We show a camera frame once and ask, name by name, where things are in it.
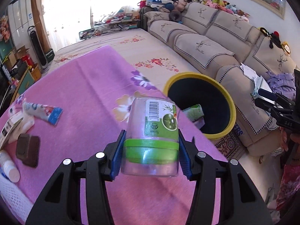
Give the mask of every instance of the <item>green olive picture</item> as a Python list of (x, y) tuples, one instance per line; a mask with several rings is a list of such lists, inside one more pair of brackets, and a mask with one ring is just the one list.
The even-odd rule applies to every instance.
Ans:
[(172, 114), (164, 115), (162, 119), (163, 125), (165, 128), (174, 131), (177, 129), (177, 120), (174, 118)]

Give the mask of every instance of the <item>sofa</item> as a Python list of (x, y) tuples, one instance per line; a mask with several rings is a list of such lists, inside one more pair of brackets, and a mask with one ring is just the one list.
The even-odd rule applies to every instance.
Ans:
[(280, 147), (275, 119), (254, 105), (254, 82), (244, 76), (241, 63), (265, 80), (267, 71), (293, 73), (295, 62), (259, 29), (242, 19), (200, 3), (188, 3), (182, 24), (169, 21), (168, 13), (148, 12), (147, 31), (185, 58), (200, 73), (231, 95), (237, 112), (234, 131), (252, 156)]

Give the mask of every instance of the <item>purple cloth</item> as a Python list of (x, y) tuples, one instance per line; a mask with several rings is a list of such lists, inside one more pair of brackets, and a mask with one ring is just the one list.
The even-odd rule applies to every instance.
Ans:
[(269, 79), (267, 80), (273, 93), (280, 93), (294, 100), (296, 97), (295, 77), (292, 73), (280, 73), (275, 75), (268, 71)]
[[(110, 46), (94, 50), (61, 66), (40, 79), (26, 92), (29, 102), (63, 108), (56, 126), (40, 119), (29, 134), (40, 136), (39, 163), (30, 168), (16, 158), (16, 143), (6, 150), (17, 165), (21, 179), (17, 183), (22, 192), (35, 202), (44, 185), (60, 163), (71, 158), (74, 162), (88, 159), (116, 141), (120, 131), (127, 128), (126, 115), (115, 112), (120, 104), (132, 100), (136, 92), (147, 96), (165, 96), (148, 84), (137, 84), (136, 70)], [(225, 157), (205, 138), (184, 114), (178, 124), (186, 140), (193, 136), (199, 150), (213, 158)], [(0, 127), (8, 119), (0, 118)], [(107, 182), (107, 193), (116, 225), (182, 225), (191, 206), (195, 182), (189, 182), (181, 168), (176, 178), (151, 178), (119, 174)], [(220, 210), (220, 182), (217, 180), (213, 224), (218, 223)], [(81, 194), (82, 222), (88, 224), (85, 194)]]

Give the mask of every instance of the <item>green lid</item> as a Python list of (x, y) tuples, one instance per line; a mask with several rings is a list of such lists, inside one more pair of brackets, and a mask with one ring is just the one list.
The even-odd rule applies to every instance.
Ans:
[(153, 139), (127, 139), (124, 142), (125, 158), (132, 163), (168, 164), (178, 159), (179, 144)]

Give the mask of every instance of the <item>yellow rim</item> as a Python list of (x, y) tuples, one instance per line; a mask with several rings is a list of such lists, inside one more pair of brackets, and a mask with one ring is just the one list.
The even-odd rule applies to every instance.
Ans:
[(229, 95), (228, 91), (221, 86), (217, 81), (215, 81), (214, 79), (200, 74), (200, 73), (193, 73), (193, 72), (185, 72), (185, 73), (178, 73), (174, 76), (172, 76), (166, 83), (164, 89), (163, 89), (163, 93), (168, 96), (168, 92), (170, 87), (177, 81), (177, 80), (181, 80), (181, 79), (185, 79), (185, 78), (195, 78), (195, 79), (201, 79), (201, 80), (205, 80), (209, 83), (211, 83), (212, 85), (214, 85), (217, 89), (220, 90), (220, 92), (224, 95), (224, 97), (226, 98), (229, 108), (230, 108), (230, 120), (229, 123), (227, 125), (227, 127), (218, 134), (204, 134), (206, 136), (206, 138), (208, 138), (209, 140), (218, 140), (223, 138), (224, 136), (226, 136), (227, 134), (229, 134), (229, 132), (233, 129), (233, 126), (236, 123), (236, 108), (234, 105), (234, 102), (231, 98), (231, 96)]

